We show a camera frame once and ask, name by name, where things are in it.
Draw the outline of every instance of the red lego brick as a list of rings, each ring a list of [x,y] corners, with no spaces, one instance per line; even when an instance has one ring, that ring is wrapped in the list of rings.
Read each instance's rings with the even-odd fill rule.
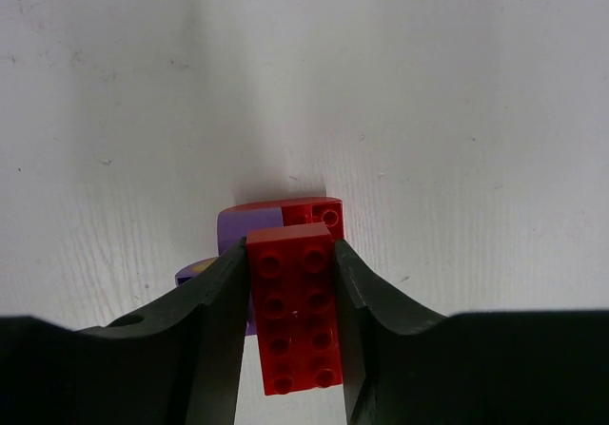
[[[277,207],[282,208],[284,225],[323,222],[330,231],[332,240],[344,238],[343,201],[331,197],[306,197],[302,199],[246,203],[232,206],[222,212]]]
[[[265,393],[342,383],[325,224],[252,230],[246,247]]]

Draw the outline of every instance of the purple lego piece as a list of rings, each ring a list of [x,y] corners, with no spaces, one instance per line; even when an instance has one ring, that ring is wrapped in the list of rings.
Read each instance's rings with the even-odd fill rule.
[[[233,243],[246,237],[249,230],[283,226],[280,207],[222,212],[218,215],[218,254],[222,255]]]
[[[203,273],[217,257],[211,259],[205,259],[204,261],[196,261],[191,265],[182,268],[175,275],[175,285],[179,286],[184,284],[187,280],[191,280],[200,273]],[[246,325],[246,336],[256,335],[256,319],[254,318],[254,307],[251,302],[251,295],[249,296],[249,305],[247,306],[247,325]]]

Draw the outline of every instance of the white surface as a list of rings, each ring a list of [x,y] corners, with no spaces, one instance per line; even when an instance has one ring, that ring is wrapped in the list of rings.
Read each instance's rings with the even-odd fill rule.
[[[105,324],[327,192],[444,312],[609,304],[609,0],[0,0],[0,314]],[[340,389],[238,424],[342,423]]]

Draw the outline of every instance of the lego stud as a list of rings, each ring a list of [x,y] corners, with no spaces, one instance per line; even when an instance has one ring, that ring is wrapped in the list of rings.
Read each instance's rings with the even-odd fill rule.
[[[333,227],[339,223],[339,213],[333,209],[326,209],[326,211],[322,213],[322,221],[324,221],[326,226]]]
[[[307,273],[320,273],[325,267],[325,253],[319,247],[308,249],[303,256],[303,268]]]
[[[324,319],[314,318],[307,323],[308,338],[316,351],[329,349],[333,343],[332,329]]]
[[[289,340],[286,338],[275,338],[268,344],[268,350],[275,357],[282,357],[289,350]]]
[[[294,385],[294,378],[287,365],[279,365],[274,370],[273,388],[279,395],[289,394]]]
[[[285,314],[285,306],[284,302],[277,298],[271,297],[265,301],[265,305],[263,307],[263,315],[267,319],[280,319]]]
[[[306,307],[313,314],[321,314],[330,305],[330,296],[321,290],[312,292],[306,299]]]
[[[317,351],[326,350],[332,345],[332,332],[328,329],[327,331],[316,333],[311,339],[311,345]]]
[[[282,272],[282,264],[279,257],[272,252],[264,252],[258,259],[258,272],[263,278],[272,280]]]
[[[315,385],[324,389],[334,384],[336,375],[324,358],[318,358],[311,363],[311,374]]]

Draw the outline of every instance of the lego brick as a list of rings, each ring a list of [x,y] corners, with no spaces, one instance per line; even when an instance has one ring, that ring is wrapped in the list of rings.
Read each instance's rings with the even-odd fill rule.
[[[343,202],[323,202],[300,204],[282,207],[284,225],[323,222],[327,226],[332,240],[344,238]]]
[[[218,214],[218,254],[222,255],[233,243],[247,236],[249,230],[284,225],[280,207],[248,209]]]
[[[265,394],[342,383],[325,224],[253,230],[246,248]]]
[[[204,272],[216,259],[217,257],[212,257],[211,259],[205,259],[204,261],[196,261],[193,264],[182,268],[175,275],[175,285],[180,286],[184,284],[186,281],[191,280],[199,273]],[[254,308],[251,301],[251,296],[249,297],[249,306],[247,308],[247,325],[246,325],[246,336],[256,335],[256,321],[254,319]]]
[[[220,214],[278,207],[281,208],[283,214],[283,225],[324,222],[333,240],[344,238],[343,201],[332,197],[305,197],[239,204],[225,209]]]

